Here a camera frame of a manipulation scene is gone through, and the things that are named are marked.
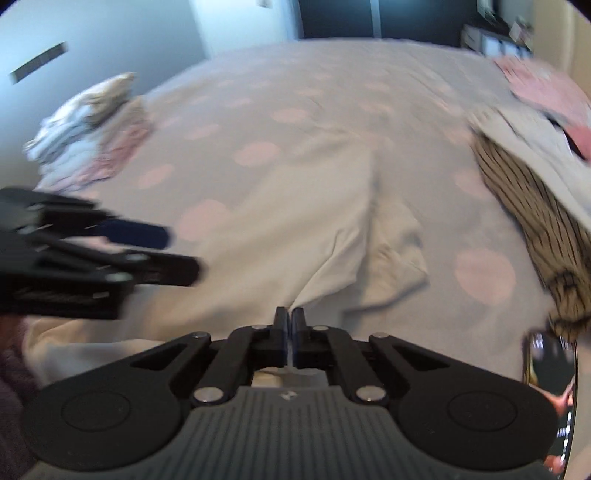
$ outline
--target dark cabinet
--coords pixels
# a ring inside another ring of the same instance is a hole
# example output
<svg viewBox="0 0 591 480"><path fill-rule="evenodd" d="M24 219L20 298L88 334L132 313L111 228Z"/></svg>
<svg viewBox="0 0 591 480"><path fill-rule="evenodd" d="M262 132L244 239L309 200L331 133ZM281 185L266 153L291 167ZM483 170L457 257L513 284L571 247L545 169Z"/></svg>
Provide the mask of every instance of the dark cabinet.
<svg viewBox="0 0 591 480"><path fill-rule="evenodd" d="M462 27L474 20L478 0L380 0L384 38L460 46Z"/></svg>
<svg viewBox="0 0 591 480"><path fill-rule="evenodd" d="M374 36L370 0L299 0L304 38Z"/></svg>
<svg viewBox="0 0 591 480"><path fill-rule="evenodd" d="M478 0L299 0L299 7L304 38L373 37L381 27L383 38L451 47L478 16Z"/></svg>

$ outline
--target white wall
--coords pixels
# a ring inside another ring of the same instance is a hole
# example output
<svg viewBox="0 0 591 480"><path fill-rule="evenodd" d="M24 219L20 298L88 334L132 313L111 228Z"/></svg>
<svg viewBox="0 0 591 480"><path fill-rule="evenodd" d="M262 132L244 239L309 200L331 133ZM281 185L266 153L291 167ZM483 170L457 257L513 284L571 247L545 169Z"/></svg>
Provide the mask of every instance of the white wall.
<svg viewBox="0 0 591 480"><path fill-rule="evenodd" d="M191 0L205 48L220 53L297 38L290 0ZM270 8L259 5L266 2Z"/></svg>
<svg viewBox="0 0 591 480"><path fill-rule="evenodd" d="M53 45L68 52L13 85L10 73ZM189 0L18 0L0 17L0 186L32 186L22 145L75 93L137 72L145 93L204 59Z"/></svg>
<svg viewBox="0 0 591 480"><path fill-rule="evenodd" d="M509 26L517 17L523 17L526 22L533 23L534 20L534 1L537 0L502 0L501 16Z"/></svg>

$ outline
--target door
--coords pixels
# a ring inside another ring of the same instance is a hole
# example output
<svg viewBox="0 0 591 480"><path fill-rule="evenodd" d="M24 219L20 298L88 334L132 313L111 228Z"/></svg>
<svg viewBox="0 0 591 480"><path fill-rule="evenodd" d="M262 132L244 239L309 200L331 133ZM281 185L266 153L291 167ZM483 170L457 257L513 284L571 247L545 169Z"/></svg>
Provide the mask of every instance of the door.
<svg viewBox="0 0 591 480"><path fill-rule="evenodd" d="M304 38L373 37L371 0L300 0Z"/></svg>
<svg viewBox="0 0 591 480"><path fill-rule="evenodd" d="M290 37L290 0L190 1L210 57Z"/></svg>
<svg viewBox="0 0 591 480"><path fill-rule="evenodd" d="M478 14L478 0L379 0L384 38L460 46L465 23Z"/></svg>

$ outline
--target black circular pad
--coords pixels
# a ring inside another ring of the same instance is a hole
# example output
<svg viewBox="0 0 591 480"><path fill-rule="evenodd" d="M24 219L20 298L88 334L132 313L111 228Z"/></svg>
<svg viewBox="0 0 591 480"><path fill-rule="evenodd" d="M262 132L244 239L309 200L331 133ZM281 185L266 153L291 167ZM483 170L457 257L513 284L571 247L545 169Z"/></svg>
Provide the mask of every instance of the black circular pad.
<svg viewBox="0 0 591 480"><path fill-rule="evenodd" d="M428 455L468 470L506 471L544 459L558 427L544 396L468 365L461 370L413 378L398 409L405 436Z"/></svg>
<svg viewBox="0 0 591 480"><path fill-rule="evenodd" d="M68 425L84 432L102 432L122 424L131 411L129 400L111 392L84 393L69 400L61 413Z"/></svg>
<svg viewBox="0 0 591 480"><path fill-rule="evenodd" d="M458 395L449 402L447 411L458 425L474 432L502 430L517 416L517 408L511 400L491 392Z"/></svg>
<svg viewBox="0 0 591 480"><path fill-rule="evenodd" d="M29 448L50 465L86 472L158 452L184 415L160 373L115 363L43 389L22 417Z"/></svg>

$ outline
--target striped shirt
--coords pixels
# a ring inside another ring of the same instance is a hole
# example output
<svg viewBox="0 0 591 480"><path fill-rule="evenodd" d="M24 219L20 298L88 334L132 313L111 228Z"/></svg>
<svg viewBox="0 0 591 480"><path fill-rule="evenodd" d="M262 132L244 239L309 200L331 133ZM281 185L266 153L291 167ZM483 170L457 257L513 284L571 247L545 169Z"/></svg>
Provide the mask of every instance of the striped shirt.
<svg viewBox="0 0 591 480"><path fill-rule="evenodd" d="M518 157L483 135L474 150L485 184L520 224L538 276L554 299L552 329L576 340L591 319L591 234Z"/></svg>

